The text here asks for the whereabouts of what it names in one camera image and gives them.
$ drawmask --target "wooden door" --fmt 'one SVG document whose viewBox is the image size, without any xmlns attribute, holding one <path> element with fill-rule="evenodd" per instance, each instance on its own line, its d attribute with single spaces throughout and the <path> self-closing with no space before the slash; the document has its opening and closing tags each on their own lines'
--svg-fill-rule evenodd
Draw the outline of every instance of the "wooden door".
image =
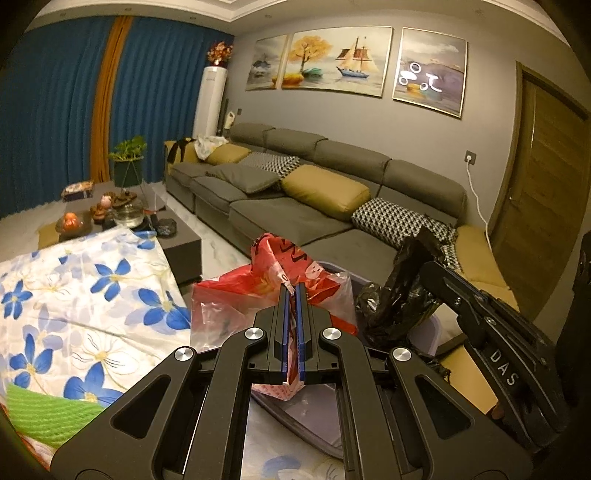
<svg viewBox="0 0 591 480">
<path fill-rule="evenodd" d="M 535 320 L 573 250 L 589 196 L 588 113 L 519 69 L 515 160 L 493 230 L 493 251 L 521 313 Z"/>
</svg>

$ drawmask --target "artificial flower arrangement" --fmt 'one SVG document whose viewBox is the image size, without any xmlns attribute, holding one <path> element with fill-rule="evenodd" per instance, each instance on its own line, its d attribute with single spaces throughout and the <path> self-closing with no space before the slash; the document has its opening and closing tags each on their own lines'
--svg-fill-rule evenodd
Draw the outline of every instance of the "artificial flower arrangement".
<svg viewBox="0 0 591 480">
<path fill-rule="evenodd" d="M 226 45 L 223 41 L 216 43 L 207 52 L 207 59 L 214 65 L 226 63 L 232 56 L 232 48 L 232 45 Z"/>
</svg>

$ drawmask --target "ceiling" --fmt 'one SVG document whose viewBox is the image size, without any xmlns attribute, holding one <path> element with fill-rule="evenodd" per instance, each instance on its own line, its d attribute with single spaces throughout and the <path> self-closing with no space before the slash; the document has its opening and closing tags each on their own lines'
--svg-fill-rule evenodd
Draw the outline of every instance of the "ceiling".
<svg viewBox="0 0 591 480">
<path fill-rule="evenodd" d="M 386 9 L 423 11 L 481 22 L 503 22 L 510 12 L 566 43 L 560 30 L 534 0 L 51 0 L 29 29 L 91 15 L 139 15 L 179 20 L 239 35 L 296 19 Z"/>
</svg>

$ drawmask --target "air conditioner unit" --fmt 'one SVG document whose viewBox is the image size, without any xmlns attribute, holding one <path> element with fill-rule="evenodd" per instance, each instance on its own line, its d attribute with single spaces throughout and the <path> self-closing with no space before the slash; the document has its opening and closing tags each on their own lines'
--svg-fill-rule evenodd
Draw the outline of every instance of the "air conditioner unit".
<svg viewBox="0 0 591 480">
<path fill-rule="evenodd" d="M 228 71 L 223 67 L 204 69 L 193 122 L 193 138 L 197 138 L 198 135 L 210 137 L 216 134 L 227 76 Z"/>
</svg>

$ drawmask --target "orange curtain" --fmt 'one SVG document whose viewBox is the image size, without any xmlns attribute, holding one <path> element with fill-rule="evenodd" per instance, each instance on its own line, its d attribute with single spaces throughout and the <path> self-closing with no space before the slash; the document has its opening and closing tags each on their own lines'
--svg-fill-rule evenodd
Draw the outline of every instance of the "orange curtain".
<svg viewBox="0 0 591 480">
<path fill-rule="evenodd" d="M 111 101 L 113 99 L 119 59 L 133 19 L 129 15 L 115 19 L 109 33 L 103 61 L 100 65 L 99 78 L 96 82 L 95 104 L 90 127 L 90 178 L 95 183 L 111 179 L 108 158 Z"/>
</svg>

